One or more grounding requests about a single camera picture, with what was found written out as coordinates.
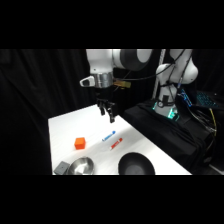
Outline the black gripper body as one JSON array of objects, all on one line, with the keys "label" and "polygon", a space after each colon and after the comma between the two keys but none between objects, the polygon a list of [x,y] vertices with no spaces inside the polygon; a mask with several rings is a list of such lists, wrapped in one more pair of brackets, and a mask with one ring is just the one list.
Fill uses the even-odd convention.
[{"label": "black gripper body", "polygon": [[113,88],[97,88],[96,89],[97,106],[100,109],[112,110],[115,106],[113,102]]}]

